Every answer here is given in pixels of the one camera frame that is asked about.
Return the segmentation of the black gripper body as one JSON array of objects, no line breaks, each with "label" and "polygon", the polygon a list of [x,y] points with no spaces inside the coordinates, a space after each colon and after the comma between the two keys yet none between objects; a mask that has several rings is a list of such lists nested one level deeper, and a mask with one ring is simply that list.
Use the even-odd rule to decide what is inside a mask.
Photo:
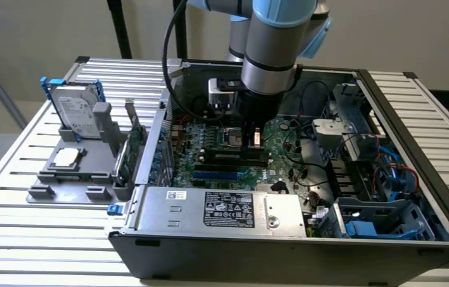
[{"label": "black gripper body", "polygon": [[248,123],[266,124],[280,110],[284,92],[259,94],[254,91],[240,92],[240,115]]}]

